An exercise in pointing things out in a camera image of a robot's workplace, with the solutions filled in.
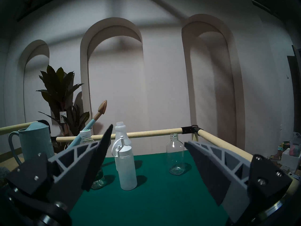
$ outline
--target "plastic bottle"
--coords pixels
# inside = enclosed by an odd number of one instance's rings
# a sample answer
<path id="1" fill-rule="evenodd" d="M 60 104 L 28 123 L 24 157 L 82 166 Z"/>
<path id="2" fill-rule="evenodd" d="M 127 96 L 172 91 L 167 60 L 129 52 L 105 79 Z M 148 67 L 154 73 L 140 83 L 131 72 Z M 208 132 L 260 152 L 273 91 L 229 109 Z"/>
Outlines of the plastic bottle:
<path id="1" fill-rule="evenodd" d="M 115 131 L 116 131 L 116 136 L 115 136 L 115 141 L 114 143 L 120 139 L 121 136 L 124 137 L 124 145 L 130 146 L 132 144 L 131 140 L 128 138 L 128 135 L 126 134 L 126 126 L 124 125 L 123 121 L 117 122 L 115 126 Z M 118 141 L 114 147 L 114 149 L 117 148 L 117 146 L 121 146 L 121 141 Z"/>
<path id="2" fill-rule="evenodd" d="M 80 134 L 80 145 L 84 144 L 84 143 L 92 143 L 94 142 L 94 140 L 91 138 L 91 130 L 82 130 L 79 132 Z M 101 187 L 103 187 L 105 185 L 104 182 L 104 173 L 102 171 L 102 168 L 100 167 L 100 170 L 98 171 L 94 182 L 92 183 L 91 189 L 97 190 L 100 189 Z"/>
<path id="3" fill-rule="evenodd" d="M 111 152 L 116 160 L 120 187 L 123 190 L 132 190 L 137 186 L 134 155 L 132 147 L 125 145 L 124 140 L 125 138 L 123 136 L 116 140 L 112 146 Z M 118 142 L 121 142 L 121 145 L 118 145 L 117 148 L 114 149 Z"/>
<path id="4" fill-rule="evenodd" d="M 185 171 L 184 145 L 179 141 L 177 133 L 170 135 L 170 141 L 166 144 L 166 152 L 169 172 L 173 175 L 182 174 Z"/>

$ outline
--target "potted plant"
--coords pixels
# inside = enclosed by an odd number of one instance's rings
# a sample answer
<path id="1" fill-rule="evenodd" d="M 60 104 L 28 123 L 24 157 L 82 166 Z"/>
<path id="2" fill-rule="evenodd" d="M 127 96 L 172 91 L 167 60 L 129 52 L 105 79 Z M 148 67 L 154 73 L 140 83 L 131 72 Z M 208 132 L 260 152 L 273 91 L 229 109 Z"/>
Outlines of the potted plant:
<path id="1" fill-rule="evenodd" d="M 60 67 L 56 72 L 51 66 L 47 66 L 47 71 L 41 71 L 39 75 L 40 79 L 43 81 L 46 90 L 37 90 L 41 92 L 42 97 L 49 104 L 54 117 L 45 114 L 54 121 L 56 121 L 61 127 L 64 136 L 72 135 L 77 136 L 79 132 L 85 127 L 85 122 L 89 119 L 90 113 L 84 112 L 80 115 L 79 107 L 69 106 L 66 109 L 66 100 L 73 94 L 73 92 L 78 89 L 83 83 L 71 84 L 74 79 L 74 72 L 65 73 L 62 67 Z M 63 117 L 65 123 L 61 123 L 60 112 L 66 111 L 67 117 Z M 54 152 L 58 153 L 66 149 L 68 143 L 57 143 L 54 145 Z"/>

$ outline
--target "ceiling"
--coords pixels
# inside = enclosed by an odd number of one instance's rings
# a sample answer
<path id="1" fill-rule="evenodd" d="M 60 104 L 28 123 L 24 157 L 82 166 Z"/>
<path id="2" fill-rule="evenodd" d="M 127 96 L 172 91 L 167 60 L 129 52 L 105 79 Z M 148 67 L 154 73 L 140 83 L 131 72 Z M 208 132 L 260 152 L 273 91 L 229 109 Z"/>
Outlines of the ceiling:
<path id="1" fill-rule="evenodd" d="M 50 1 L 52 0 L 0 0 L 1 18 L 4 14 L 5 17 L 20 21 Z M 293 19 L 297 23 L 301 21 L 301 0 L 252 0 L 252 2 L 283 21 L 288 19 Z"/>

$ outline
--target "wooden pole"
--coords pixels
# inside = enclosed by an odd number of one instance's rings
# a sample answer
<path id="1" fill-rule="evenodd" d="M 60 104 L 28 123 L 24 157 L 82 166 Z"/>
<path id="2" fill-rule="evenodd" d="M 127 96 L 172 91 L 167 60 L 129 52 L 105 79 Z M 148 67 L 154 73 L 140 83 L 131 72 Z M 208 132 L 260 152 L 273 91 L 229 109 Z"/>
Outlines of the wooden pole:
<path id="1" fill-rule="evenodd" d="M 130 132 L 126 133 L 129 138 L 144 138 L 144 137 L 154 137 L 154 136 L 162 136 L 162 135 L 169 135 L 171 133 L 182 133 L 182 128 L 176 128 L 176 129 L 166 129 L 166 130 L 150 130 L 150 131 L 141 131 L 141 132 Z M 101 135 L 92 135 L 91 138 L 95 141 L 98 141 L 102 139 L 102 134 Z M 62 142 L 71 142 L 75 139 L 76 137 L 57 137 L 56 141 L 58 143 Z M 111 140 L 115 139 L 115 134 L 113 133 L 111 135 Z"/>
<path id="2" fill-rule="evenodd" d="M 197 134 L 218 147 L 222 147 L 222 148 L 228 149 L 230 151 L 233 151 L 236 154 L 240 155 L 241 157 L 244 157 L 246 160 L 248 160 L 250 162 L 252 161 L 253 155 L 249 154 L 248 152 L 246 152 L 236 146 L 233 146 L 232 144 L 230 144 L 218 137 L 215 137 L 214 135 L 212 135 L 204 130 L 199 130 Z"/>
<path id="3" fill-rule="evenodd" d="M 2 127 L 2 128 L 0 128 L 0 135 L 27 128 L 33 122 L 27 122 L 27 123 L 18 124 L 18 125 L 11 125 L 11 126 Z"/>

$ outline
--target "white cap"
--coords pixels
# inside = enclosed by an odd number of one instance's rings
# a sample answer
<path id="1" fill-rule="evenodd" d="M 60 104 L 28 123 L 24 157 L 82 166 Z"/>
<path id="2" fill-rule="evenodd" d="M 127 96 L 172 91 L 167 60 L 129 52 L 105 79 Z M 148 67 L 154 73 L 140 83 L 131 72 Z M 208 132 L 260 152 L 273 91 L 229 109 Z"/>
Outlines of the white cap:
<path id="1" fill-rule="evenodd" d="M 117 146 L 116 148 L 116 155 L 118 157 L 126 157 L 132 154 L 132 147 L 131 146 L 123 146 L 121 150 L 120 149 L 121 146 Z"/>
<path id="2" fill-rule="evenodd" d="M 79 135 L 82 137 L 87 137 L 87 136 L 91 136 L 91 130 L 82 130 L 79 132 Z"/>

